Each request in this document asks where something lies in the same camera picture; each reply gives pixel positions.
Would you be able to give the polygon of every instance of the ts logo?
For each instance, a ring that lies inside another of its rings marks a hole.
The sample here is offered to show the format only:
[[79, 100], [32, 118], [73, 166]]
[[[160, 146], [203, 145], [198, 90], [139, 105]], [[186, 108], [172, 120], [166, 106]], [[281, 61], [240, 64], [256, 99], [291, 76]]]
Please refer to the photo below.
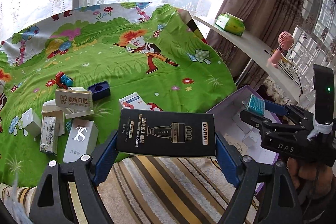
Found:
[[85, 132], [87, 132], [86, 128], [85, 127], [76, 127], [75, 130], [78, 129], [78, 133], [77, 133], [77, 136], [75, 138], [73, 138], [73, 140], [75, 141], [79, 141], [79, 142], [82, 142], [83, 140], [85, 140], [85, 135], [82, 133], [84, 130]]

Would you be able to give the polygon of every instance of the black product box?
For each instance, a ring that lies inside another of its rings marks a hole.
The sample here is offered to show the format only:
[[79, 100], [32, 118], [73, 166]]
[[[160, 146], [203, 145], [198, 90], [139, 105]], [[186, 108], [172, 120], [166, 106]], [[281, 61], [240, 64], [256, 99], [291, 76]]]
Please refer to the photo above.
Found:
[[159, 157], [214, 156], [213, 114], [123, 109], [117, 150]]

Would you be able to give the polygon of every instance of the white string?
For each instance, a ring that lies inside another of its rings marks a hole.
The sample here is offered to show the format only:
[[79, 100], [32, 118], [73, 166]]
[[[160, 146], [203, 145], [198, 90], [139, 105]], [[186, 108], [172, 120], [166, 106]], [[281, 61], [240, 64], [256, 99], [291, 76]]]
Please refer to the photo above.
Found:
[[313, 118], [314, 129], [309, 133], [307, 139], [310, 141], [313, 137], [316, 137], [319, 133], [329, 134], [333, 130], [333, 124], [321, 124], [315, 120], [315, 114]]

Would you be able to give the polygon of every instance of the human hand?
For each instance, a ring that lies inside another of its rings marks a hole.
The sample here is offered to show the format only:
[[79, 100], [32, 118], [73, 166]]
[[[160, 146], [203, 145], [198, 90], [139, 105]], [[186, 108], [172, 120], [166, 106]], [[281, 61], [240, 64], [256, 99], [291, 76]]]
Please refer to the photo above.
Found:
[[[288, 159], [287, 167], [295, 189], [299, 188], [300, 186], [299, 178], [312, 182], [315, 180], [317, 165], [317, 162], [305, 162], [303, 164], [300, 164], [296, 159]], [[316, 182], [313, 199], [321, 198], [330, 192], [333, 176], [333, 170], [331, 167], [320, 164], [319, 177]]]

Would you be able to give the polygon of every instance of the green tissue pack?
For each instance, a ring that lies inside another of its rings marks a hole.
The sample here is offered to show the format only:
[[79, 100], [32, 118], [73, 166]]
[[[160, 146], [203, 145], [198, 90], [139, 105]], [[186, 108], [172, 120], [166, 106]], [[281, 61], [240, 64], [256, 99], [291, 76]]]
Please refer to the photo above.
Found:
[[239, 35], [240, 37], [245, 31], [243, 20], [229, 13], [220, 14], [217, 18], [216, 25], [224, 31]]

